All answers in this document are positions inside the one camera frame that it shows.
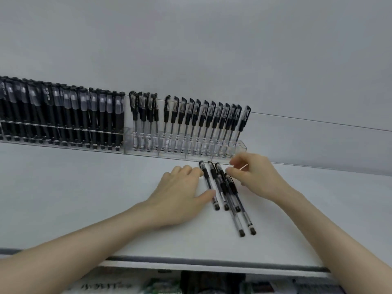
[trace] pen holder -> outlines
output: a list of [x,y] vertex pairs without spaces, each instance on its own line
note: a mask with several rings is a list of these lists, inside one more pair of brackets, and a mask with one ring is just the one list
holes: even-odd
[[[183,134],[177,136],[155,132],[153,140],[158,140],[158,145],[152,146],[151,150],[148,151],[147,147],[144,146],[145,143],[141,147],[139,139],[135,138],[135,136],[140,137],[142,134],[137,135],[133,128],[124,128],[125,154],[188,161],[200,161],[203,159],[227,164],[234,154],[247,150],[245,144],[240,140],[229,143],[227,141],[225,143],[219,141],[214,144],[209,138],[201,139],[194,136],[184,136]],[[214,151],[211,151],[208,155],[209,148],[213,148]]]
[[[8,130],[4,129],[7,126],[12,126],[15,124],[29,128],[29,130],[27,131],[29,132],[27,136],[21,136],[20,134],[18,134],[17,136],[5,135],[5,132],[8,133]],[[33,123],[17,123],[6,120],[0,120],[0,127],[0,135],[3,138],[2,140],[0,139],[0,142],[91,150],[95,152],[112,152],[120,154],[124,153],[124,133],[122,131],[116,133],[113,131],[106,132],[91,129],[68,128]],[[99,138],[101,134],[104,143],[94,143],[94,140],[101,140]]]

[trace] white shelf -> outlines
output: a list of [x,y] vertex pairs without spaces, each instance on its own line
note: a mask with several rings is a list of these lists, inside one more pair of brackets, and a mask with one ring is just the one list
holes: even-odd
[[[0,143],[0,157],[0,253],[38,245],[122,212],[146,199],[165,171],[186,163],[197,166],[6,143]],[[392,177],[276,167],[328,217],[392,265],[387,225],[392,222]],[[198,192],[204,189],[201,182]],[[257,235],[245,231],[246,237],[240,238],[229,213],[207,205],[193,221],[145,234],[103,265],[328,276],[283,211],[239,184],[238,189]]]

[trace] forearm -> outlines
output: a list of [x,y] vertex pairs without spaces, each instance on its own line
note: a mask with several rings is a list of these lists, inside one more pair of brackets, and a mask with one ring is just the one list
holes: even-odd
[[352,294],[392,293],[392,268],[292,190],[276,203],[286,212],[326,267]]
[[7,293],[59,293],[137,234],[150,229],[151,213],[130,210],[0,262],[0,283]]

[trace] white wall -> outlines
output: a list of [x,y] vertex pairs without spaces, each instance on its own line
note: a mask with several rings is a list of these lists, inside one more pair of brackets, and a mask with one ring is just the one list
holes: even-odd
[[[390,8],[392,0],[2,0],[0,74],[392,131]],[[364,153],[376,159],[350,160],[377,169],[382,140]],[[325,156],[336,150],[318,142]],[[277,148],[268,136],[263,146]]]

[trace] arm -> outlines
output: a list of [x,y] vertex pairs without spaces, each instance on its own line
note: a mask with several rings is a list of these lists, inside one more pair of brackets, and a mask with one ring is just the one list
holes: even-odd
[[293,189],[268,158],[240,153],[230,164],[229,175],[286,212],[348,293],[392,293],[392,268]]
[[194,197],[199,168],[176,166],[147,201],[76,232],[0,260],[4,293],[61,293],[140,233],[194,218],[214,191]]

